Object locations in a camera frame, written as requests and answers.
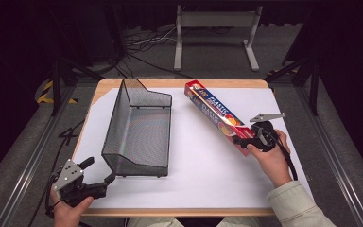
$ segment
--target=wire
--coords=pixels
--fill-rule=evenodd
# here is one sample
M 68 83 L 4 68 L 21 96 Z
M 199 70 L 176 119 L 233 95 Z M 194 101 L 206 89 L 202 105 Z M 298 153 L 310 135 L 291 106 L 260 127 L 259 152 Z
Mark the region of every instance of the wire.
M 78 65 L 77 63 L 75 63 L 75 62 L 73 62 L 71 60 L 68 60 L 66 58 L 61 58 L 60 61 L 63 62 L 63 63 L 65 63 L 68 66 L 71 66 L 73 68 L 76 68 L 77 70 L 83 72 L 85 75 L 87 75 L 87 76 L 89 76 L 91 78 L 94 78 L 96 80 L 102 80 L 102 79 L 104 79 L 104 77 L 100 76 L 99 74 L 91 71 L 88 68 L 85 68 L 83 66 L 80 66 L 80 65 Z
M 297 171 L 296 171 L 296 167 L 294 166 L 293 162 L 291 161 L 290 153 L 282 145 L 282 141 L 280 141 L 280 140 L 279 140 L 279 142 L 276 141 L 276 144 L 279 146 L 279 148 L 281 149 L 283 155 L 285 156 L 285 161 L 287 162 L 288 166 L 290 167 L 291 174 L 293 175 L 293 180 L 297 181 L 298 180 Z
M 60 203 L 61 202 L 61 200 L 59 200 L 59 201 L 57 201 L 57 202 L 55 202 L 55 204 L 53 204 L 52 205 L 52 207 L 55 207 L 56 205 L 58 205 L 58 203 Z
M 102 69 L 98 69 L 98 70 L 95 70 L 92 72 L 96 73 L 96 74 L 99 74 L 99 75 L 102 75 L 102 74 L 105 74 L 105 73 L 108 73 L 109 71 L 113 70 L 113 68 L 119 63 L 119 61 L 115 61 L 115 62 L 112 62 L 109 66 L 105 67 L 105 68 L 102 68 Z M 82 73 L 82 72 L 75 72 L 75 71 L 72 71 L 74 72 L 78 77 L 89 77 L 89 75 L 85 74 L 85 73 Z
M 61 142 L 59 150 L 61 150 L 61 148 L 63 147 L 65 142 L 66 142 L 65 139 Z M 38 201 L 37 208 L 34 210 L 31 220 L 27 225 L 28 227 L 30 227 L 32 225 L 35 217 L 37 217 L 38 211 L 40 210 L 40 207 L 41 207 L 41 204 L 43 203 L 44 198 L 45 198 L 45 210 L 46 211 L 49 210 L 49 190 L 50 190 L 50 186 L 52 185 L 52 183 L 55 181 L 55 178 L 57 178 L 57 177 L 58 177 L 58 174 L 53 173 L 53 171 L 51 170 L 51 174 L 49 175 L 48 181 L 46 182 L 45 189 L 43 190 L 43 194 L 41 195 L 40 200 Z
M 140 47 L 139 48 L 127 48 L 128 50 L 132 50 L 134 52 L 130 53 L 130 54 L 135 54 L 135 53 L 138 53 L 138 52 L 147 52 L 148 50 L 150 50 L 152 47 L 154 47 L 155 45 L 157 44 L 163 44 L 164 42 L 166 42 L 167 40 L 165 41 L 161 41 L 161 42 L 155 42 L 154 44 L 150 44 L 150 43 L 142 43 L 140 44 Z
M 138 61 L 142 61 L 142 62 L 144 62 L 144 63 L 146 63 L 146 64 L 148 64 L 148 65 L 150 65 L 150 66 L 152 66 L 152 67 L 154 67 L 154 68 L 157 68 L 157 69 L 163 70 L 163 71 L 165 71 L 165 72 L 169 72 L 169 73 L 172 73 L 172 74 L 176 74 L 176 75 L 179 75 L 179 76 L 183 76 L 183 77 L 185 77 L 185 78 L 189 78 L 189 79 L 194 79 L 193 77 L 190 77 L 190 76 L 185 75 L 185 74 L 183 74 L 183 73 L 175 72 L 175 71 L 172 71 L 172 70 L 165 69 L 165 68 L 163 68 L 163 67 L 157 66 L 157 65 L 155 65 L 155 64 L 149 63 L 149 62 L 144 61 L 144 60 L 142 60 L 142 59 L 140 59 L 140 58 L 138 58 L 138 57 L 135 57 L 135 56 L 133 56 L 133 55 L 131 55 L 131 54 L 129 54 L 129 56 L 130 56 L 130 57 L 132 57 L 132 58 L 134 58 L 134 59 L 136 59 L 136 60 L 138 60 Z
M 54 218 L 54 206 L 50 206 L 49 205 L 49 194 L 50 194 L 50 190 L 51 190 L 51 186 L 54 183 L 54 181 L 57 180 L 57 178 L 59 177 L 58 174 L 56 174 L 57 176 L 54 177 L 54 175 L 51 175 L 51 178 L 49 178 L 49 181 L 45 187 L 45 190 L 43 192 L 43 195 L 41 196 L 41 199 L 43 199 L 43 196 L 45 196 L 45 214 L 48 215 L 50 218 Z
M 131 40 L 132 40 L 132 41 L 142 41 L 143 39 L 141 39 L 140 34 L 146 34 L 146 33 L 147 33 L 147 35 L 146 35 L 145 39 L 148 39 L 149 37 L 151 37 L 151 36 L 152 36 L 152 34 L 155 34 L 155 36 L 154 36 L 154 37 L 164 36 L 164 35 L 162 35 L 162 34 L 164 34 L 164 33 L 169 33 L 169 31 L 171 31 L 171 30 L 173 30 L 173 29 L 175 29 L 175 28 L 176 28 L 176 26 L 175 26 L 174 28 L 172 28 L 172 29 L 168 30 L 168 31 L 161 31 L 161 34 L 160 34 L 160 32 L 159 32 L 159 31 L 141 31 L 141 32 L 137 32 L 137 33 L 134 33 L 134 34 L 131 34 L 131 35 L 127 35 L 127 36 L 126 36 L 126 39 L 127 39 L 127 38 L 131 38 Z
M 120 69 L 118 69 L 117 67 L 114 67 L 118 73 L 120 73 L 125 79 L 128 78 L 128 76 L 126 76 Z
M 154 43 L 157 43 L 161 40 L 173 40 L 173 41 L 176 41 L 175 39 L 171 39 L 171 38 L 167 38 L 167 36 L 171 33 L 173 33 L 173 31 L 176 29 L 176 27 L 173 27 L 172 29 L 170 29 L 163 37 L 154 37 L 154 38 L 150 38 L 150 39 L 146 39 L 146 40 L 142 40 L 142 41 L 138 41 L 138 42 L 134 42 L 134 43 L 131 43 L 131 44 L 126 44 L 126 46 L 129 46 L 129 45 L 135 45 L 135 44 L 142 44 L 142 43 L 150 43 L 150 42 L 154 42 Z
M 126 68 L 130 71 L 130 75 L 134 78 L 134 75 L 132 74 L 132 70 L 129 68 L 129 66 L 126 64 L 126 62 L 123 60 L 121 60 L 121 62 L 123 62 L 125 64 Z
M 207 31 L 216 33 L 218 35 L 225 35 L 231 31 L 232 27 L 209 27 Z

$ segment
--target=finger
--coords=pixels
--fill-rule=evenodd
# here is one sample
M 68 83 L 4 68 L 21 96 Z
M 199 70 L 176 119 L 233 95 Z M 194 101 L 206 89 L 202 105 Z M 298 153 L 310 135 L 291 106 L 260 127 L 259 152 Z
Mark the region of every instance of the finger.
M 287 141 L 287 136 L 285 135 L 284 132 L 280 131 L 280 130 L 275 130 L 276 134 L 279 136 L 279 139 L 283 142 L 283 144 L 285 145 L 286 141 Z
M 82 215 L 88 207 L 90 207 L 91 203 L 93 203 L 94 198 L 93 197 L 87 197 L 82 201 L 79 205 L 75 207 L 75 211 L 77 211 L 80 215 Z
M 56 193 L 56 191 L 54 189 L 54 186 L 51 187 L 50 194 L 51 194 L 51 198 L 52 198 L 52 201 L 54 202 L 54 204 L 57 203 L 59 201 L 59 198 L 58 198 L 58 195 L 57 195 L 57 193 Z
M 247 144 L 247 149 L 251 152 L 251 154 L 255 158 L 258 158 L 258 154 L 261 153 L 261 151 L 256 146 L 254 146 L 252 144 Z
M 282 141 L 283 147 L 285 147 L 287 152 L 290 153 L 290 149 L 287 146 L 287 135 L 282 131 L 279 131 L 279 130 L 275 130 L 275 131 L 276 131 L 276 134 L 278 134 L 280 141 Z

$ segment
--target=black cable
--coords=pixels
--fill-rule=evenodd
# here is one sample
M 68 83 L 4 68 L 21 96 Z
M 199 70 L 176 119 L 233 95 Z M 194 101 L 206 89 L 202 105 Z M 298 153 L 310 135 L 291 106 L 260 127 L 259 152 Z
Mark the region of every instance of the black cable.
M 231 30 L 232 30 L 232 27 L 224 27 L 224 28 L 210 27 L 210 28 L 207 29 L 207 31 L 213 32 L 213 33 L 218 34 L 218 35 L 225 35 L 225 34 L 229 33 Z
M 164 31 L 161 34 L 159 34 L 159 32 L 156 32 L 154 36 L 152 36 L 152 33 L 150 33 L 150 34 L 146 35 L 146 37 L 144 39 L 142 39 L 141 41 L 136 41 L 131 44 L 126 44 L 126 45 L 139 44 L 139 48 L 128 47 L 127 48 L 128 50 L 133 51 L 132 53 L 129 53 L 129 54 L 135 54 L 138 52 L 146 52 L 157 44 L 163 44 L 170 39 L 170 38 L 166 38 L 166 37 L 172 36 L 174 32 L 175 32 L 175 27 L 173 27 L 172 29 L 170 29 L 168 31 Z
M 175 71 L 172 71 L 172 70 L 169 70 L 169 69 L 162 68 L 162 67 L 157 66 L 155 64 L 149 63 L 149 62 L 144 61 L 144 60 L 142 60 L 142 59 L 140 59 L 138 57 L 135 57 L 134 55 L 129 54 L 129 56 L 132 57 L 132 58 L 134 58 L 134 59 L 136 59 L 136 60 L 138 60 L 138 61 L 142 61 L 142 62 L 144 62 L 146 64 L 149 64 L 150 66 L 152 66 L 154 68 L 157 68 L 157 69 L 160 69 L 160 70 L 164 70 L 165 72 L 169 72 L 169 73 L 172 73 L 172 74 L 176 74 L 176 75 L 179 75 L 179 76 L 183 76 L 183 77 L 186 77 L 186 78 L 189 78 L 189 79 L 194 79 L 194 78 L 192 78 L 192 77 L 190 77 L 188 75 L 185 75 L 183 73 L 175 72 Z
M 136 43 L 136 42 L 140 42 L 142 41 L 141 36 L 137 35 L 137 34 L 131 34 L 126 36 L 126 42 L 127 43 Z
M 50 179 L 51 179 L 51 176 L 50 176 L 50 178 L 49 178 L 48 182 L 46 183 L 45 190 L 43 191 L 43 194 L 42 194 L 42 196 L 40 197 L 40 200 L 39 200 L 39 202 L 38 202 L 38 206 L 37 206 L 37 208 L 34 210 L 34 213 L 33 213 L 32 217 L 31 217 L 31 220 L 30 220 L 30 222 L 29 222 L 29 223 L 28 223 L 28 225 L 27 225 L 28 227 L 30 227 L 30 226 L 32 225 L 32 223 L 34 222 L 35 217 L 37 217 L 37 213 L 38 213 L 38 210 L 40 209 L 41 203 L 43 203 L 43 198 L 44 198 L 44 196 L 45 196 L 45 194 L 46 194 L 47 187 L 48 187 L 49 185 L 51 185 L 51 181 L 50 181 Z
M 148 33 L 148 35 L 147 36 L 149 36 L 150 34 L 153 34 L 153 33 L 158 33 L 158 32 L 154 32 L 154 31 L 140 31 L 140 32 L 136 32 L 136 33 L 134 33 L 134 34 L 130 34 L 130 35 L 127 35 L 126 36 L 126 38 L 128 38 L 128 37 L 132 37 L 132 36 L 138 36 L 138 37 L 140 37 L 140 41 L 142 40 L 141 39 L 141 36 L 139 36 L 139 35 L 142 35 L 142 34 L 146 34 L 146 33 Z
M 61 58 L 60 61 L 65 63 L 66 65 L 72 67 L 72 68 L 76 68 L 77 70 L 83 72 L 88 77 L 91 77 L 91 78 L 96 79 L 96 80 L 104 79 L 104 77 L 100 76 L 99 74 L 93 72 L 92 70 L 90 70 L 88 68 L 85 68 L 85 67 L 83 67 L 81 65 L 78 65 L 77 63 L 75 63 L 75 62 L 73 62 L 71 60 L 68 60 L 66 58 Z
M 49 195 L 50 195 L 52 184 L 59 177 L 59 176 L 55 176 L 55 177 L 53 177 L 53 176 L 54 175 L 52 174 L 51 178 L 49 178 L 48 184 L 46 185 L 44 194 L 43 194 L 43 196 L 45 196 L 45 214 L 48 215 L 50 218 L 54 218 L 54 207 L 55 207 L 55 205 L 57 205 L 60 202 L 60 201 L 58 201 L 57 203 L 55 203 L 54 206 L 49 205 Z
M 102 76 L 102 74 L 108 73 L 109 71 L 113 70 L 113 68 L 119 63 L 119 61 L 115 61 L 112 62 L 109 66 L 102 68 L 102 69 L 98 69 L 92 72 Z M 89 75 L 85 74 L 85 73 L 79 73 L 79 72 L 74 72 L 78 77 L 89 77 Z
M 129 69 L 129 71 L 130 72 L 128 72 L 126 69 L 124 69 L 124 68 L 122 68 L 122 66 L 119 64 L 119 65 L 117 65 L 117 67 L 116 67 L 116 69 L 117 70 L 121 70 L 121 71 L 123 71 L 125 74 L 127 74 L 128 76 L 131 76 L 132 78 L 134 78 L 134 75 L 132 74 L 132 71 Z
M 58 205 L 61 202 L 61 200 L 58 200 L 55 204 L 52 205 L 52 207 L 55 208 L 56 205 Z
M 287 162 L 288 166 L 290 167 L 291 174 L 293 175 L 293 180 L 297 181 L 298 180 L 297 171 L 296 171 L 296 167 L 294 166 L 293 162 L 291 161 L 290 153 L 282 145 L 282 142 L 277 141 L 276 144 L 279 146 L 283 155 L 285 156 L 285 161 Z
M 117 67 L 114 67 L 118 73 L 120 73 L 125 79 L 128 78 L 128 76 L 126 76 L 120 69 L 118 69 Z
M 128 68 L 128 69 L 129 69 L 129 71 L 130 71 L 130 73 L 131 73 L 131 76 L 133 77 L 132 70 L 129 68 L 129 66 L 126 64 L 126 62 L 125 62 L 125 61 L 123 61 L 123 60 L 121 60 L 121 62 L 123 62 L 123 63 L 125 64 L 126 68 Z

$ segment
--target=human arm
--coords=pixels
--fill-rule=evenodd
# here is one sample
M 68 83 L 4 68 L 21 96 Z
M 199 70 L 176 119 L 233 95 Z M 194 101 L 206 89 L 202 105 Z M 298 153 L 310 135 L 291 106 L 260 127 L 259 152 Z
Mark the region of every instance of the human arm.
M 286 135 L 278 130 L 276 133 L 283 147 L 290 152 Z M 268 200 L 283 226 L 335 226 L 322 213 L 303 186 L 292 180 L 285 156 L 278 145 L 268 152 L 262 152 L 253 145 L 248 145 L 247 148 L 252 156 L 258 160 L 261 168 L 275 187 L 268 194 Z
M 64 201 L 59 201 L 58 196 L 53 189 L 51 190 L 51 198 L 54 204 L 56 204 L 54 206 L 55 227 L 78 227 L 81 215 L 94 200 L 93 197 L 88 197 L 76 207 L 71 207 Z

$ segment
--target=sleeve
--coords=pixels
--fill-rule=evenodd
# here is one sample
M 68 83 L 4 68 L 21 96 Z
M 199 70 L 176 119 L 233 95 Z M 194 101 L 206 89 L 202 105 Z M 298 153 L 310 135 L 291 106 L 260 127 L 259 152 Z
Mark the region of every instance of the sleeve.
M 267 198 L 282 226 L 335 226 L 297 181 L 272 190 Z

